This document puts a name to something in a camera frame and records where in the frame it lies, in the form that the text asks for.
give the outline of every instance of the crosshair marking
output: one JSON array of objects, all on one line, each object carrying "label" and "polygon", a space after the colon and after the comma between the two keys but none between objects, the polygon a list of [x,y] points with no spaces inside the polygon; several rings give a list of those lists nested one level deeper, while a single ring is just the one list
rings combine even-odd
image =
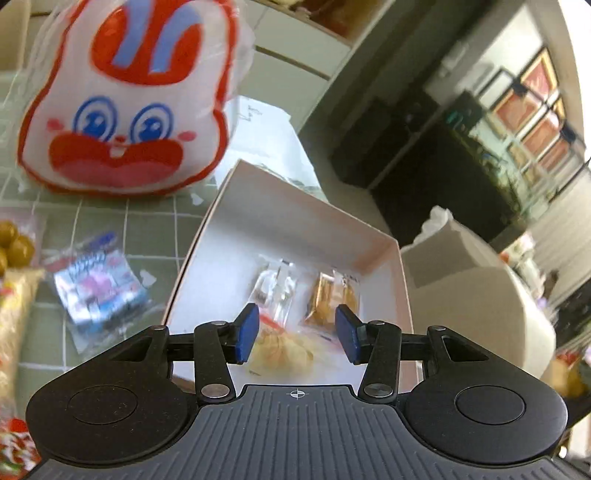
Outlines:
[{"label": "crosshair marking", "polygon": [[310,394],[302,392],[302,390],[294,390],[293,392],[288,393],[288,395],[291,395],[294,398],[301,398],[304,395],[310,395]]}]

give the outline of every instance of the red rabbit mouth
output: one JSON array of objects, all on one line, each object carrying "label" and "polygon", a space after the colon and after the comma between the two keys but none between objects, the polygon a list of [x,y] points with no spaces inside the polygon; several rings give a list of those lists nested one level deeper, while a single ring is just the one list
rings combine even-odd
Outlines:
[{"label": "red rabbit mouth", "polygon": [[111,157],[111,145],[87,135],[63,133],[49,146],[55,171],[85,185],[111,188],[142,187],[163,181],[183,162],[183,147],[175,140],[153,140],[125,147]]}]

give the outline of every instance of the rabbit face bag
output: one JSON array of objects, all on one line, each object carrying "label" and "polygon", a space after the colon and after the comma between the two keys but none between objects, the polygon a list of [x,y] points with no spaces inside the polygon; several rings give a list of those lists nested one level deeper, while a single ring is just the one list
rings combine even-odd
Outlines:
[{"label": "rabbit face bag", "polygon": [[224,105],[252,61],[254,36],[232,0],[79,0],[58,22],[18,134],[30,176],[63,192],[134,195],[212,172],[231,131]]}]

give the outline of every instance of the yellow snack packet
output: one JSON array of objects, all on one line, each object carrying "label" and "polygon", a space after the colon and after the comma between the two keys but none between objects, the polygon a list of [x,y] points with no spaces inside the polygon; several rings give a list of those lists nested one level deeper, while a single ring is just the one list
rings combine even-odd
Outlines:
[{"label": "yellow snack packet", "polygon": [[3,410],[14,405],[22,339],[43,275],[41,269],[8,269],[0,288],[0,407]]}]

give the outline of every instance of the white cabinet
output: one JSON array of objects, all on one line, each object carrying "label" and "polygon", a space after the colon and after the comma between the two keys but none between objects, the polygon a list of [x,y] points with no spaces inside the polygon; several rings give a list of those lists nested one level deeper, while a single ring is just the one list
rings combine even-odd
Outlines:
[{"label": "white cabinet", "polygon": [[245,3],[246,23],[248,23],[254,30],[268,7],[265,7],[265,5],[258,2],[254,2],[253,0],[246,0]]},{"label": "white cabinet", "polygon": [[286,61],[255,52],[251,71],[239,92],[261,102],[283,108],[291,115],[291,124],[299,130],[316,106],[327,80]]},{"label": "white cabinet", "polygon": [[256,44],[331,76],[350,47],[318,28],[268,8],[256,31]]}]

